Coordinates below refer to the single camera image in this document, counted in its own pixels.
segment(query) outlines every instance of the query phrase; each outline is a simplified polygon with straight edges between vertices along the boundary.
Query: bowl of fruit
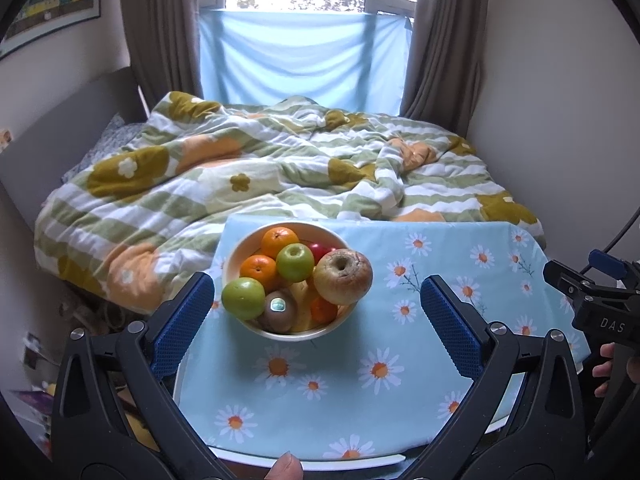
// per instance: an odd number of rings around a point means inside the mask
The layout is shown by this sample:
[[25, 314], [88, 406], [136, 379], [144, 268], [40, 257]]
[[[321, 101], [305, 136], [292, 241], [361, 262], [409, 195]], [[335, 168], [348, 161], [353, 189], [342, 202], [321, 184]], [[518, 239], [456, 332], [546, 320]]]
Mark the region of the bowl of fruit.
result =
[[340, 326], [373, 282], [364, 254], [313, 222], [278, 222], [245, 237], [222, 269], [222, 305], [263, 337], [296, 342]]

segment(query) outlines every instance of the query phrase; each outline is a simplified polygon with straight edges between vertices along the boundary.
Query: metal screw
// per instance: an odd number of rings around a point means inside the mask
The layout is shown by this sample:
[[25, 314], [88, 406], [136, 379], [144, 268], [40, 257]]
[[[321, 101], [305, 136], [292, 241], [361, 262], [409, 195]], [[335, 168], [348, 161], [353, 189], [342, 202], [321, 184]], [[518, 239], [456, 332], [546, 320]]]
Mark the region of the metal screw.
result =
[[551, 331], [551, 339], [553, 339], [554, 341], [564, 341], [564, 334], [562, 332], [560, 332], [559, 330], [552, 330]]
[[142, 321], [132, 321], [127, 326], [127, 332], [132, 334], [137, 334], [138, 332], [142, 332], [144, 330], [145, 324]]
[[503, 323], [499, 322], [491, 323], [489, 329], [491, 329], [491, 332], [495, 335], [505, 335], [507, 333], [507, 327], [504, 326]]
[[76, 328], [71, 333], [71, 339], [73, 339], [74, 341], [78, 341], [78, 339], [82, 337], [84, 337], [84, 328]]

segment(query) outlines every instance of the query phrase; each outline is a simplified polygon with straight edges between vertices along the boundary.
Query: floral tablecloth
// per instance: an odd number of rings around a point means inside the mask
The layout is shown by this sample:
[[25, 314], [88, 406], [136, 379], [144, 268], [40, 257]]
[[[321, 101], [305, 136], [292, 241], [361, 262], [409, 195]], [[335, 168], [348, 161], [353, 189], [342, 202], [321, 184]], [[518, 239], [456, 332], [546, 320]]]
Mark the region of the floral tablecloth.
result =
[[[210, 274], [273, 217], [232, 216]], [[505, 222], [404, 223], [319, 220], [366, 254], [374, 282], [350, 318], [313, 342], [279, 344], [255, 335], [216, 301], [180, 368], [176, 398], [209, 445], [302, 460], [403, 452], [432, 440], [471, 382], [460, 377], [420, 308], [419, 287], [440, 274], [487, 321], [514, 332], [559, 328], [577, 362], [588, 355], [572, 309], [542, 278], [546, 257]], [[514, 377], [494, 420], [514, 403]]]

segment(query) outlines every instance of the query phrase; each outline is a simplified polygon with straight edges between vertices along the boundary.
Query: headboard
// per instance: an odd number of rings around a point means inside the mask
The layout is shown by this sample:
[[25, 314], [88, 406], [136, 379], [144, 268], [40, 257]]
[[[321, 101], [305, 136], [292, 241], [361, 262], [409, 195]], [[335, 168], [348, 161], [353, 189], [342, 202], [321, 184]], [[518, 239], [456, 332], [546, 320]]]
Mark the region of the headboard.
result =
[[0, 153], [0, 182], [29, 228], [60, 177], [95, 144], [119, 112], [127, 123], [146, 121], [130, 67], [106, 74], [43, 115]]

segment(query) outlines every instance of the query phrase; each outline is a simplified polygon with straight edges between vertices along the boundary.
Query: hand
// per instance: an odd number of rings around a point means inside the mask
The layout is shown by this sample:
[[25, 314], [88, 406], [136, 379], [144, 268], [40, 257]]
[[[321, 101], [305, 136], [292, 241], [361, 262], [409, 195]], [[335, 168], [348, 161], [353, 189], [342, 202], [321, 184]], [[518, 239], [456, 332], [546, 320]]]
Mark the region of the hand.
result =
[[[606, 357], [609, 361], [593, 367], [592, 373], [594, 377], [611, 377], [611, 370], [613, 370], [612, 359], [614, 346], [614, 343], [608, 343], [601, 346], [600, 355], [602, 357]], [[626, 373], [634, 384], [640, 384], [640, 357], [629, 358], [629, 361], [626, 362]], [[598, 386], [594, 392], [595, 396], [604, 397], [607, 394], [608, 387], [609, 381]]]
[[276, 460], [265, 478], [266, 480], [302, 480], [302, 475], [300, 460], [286, 452]]

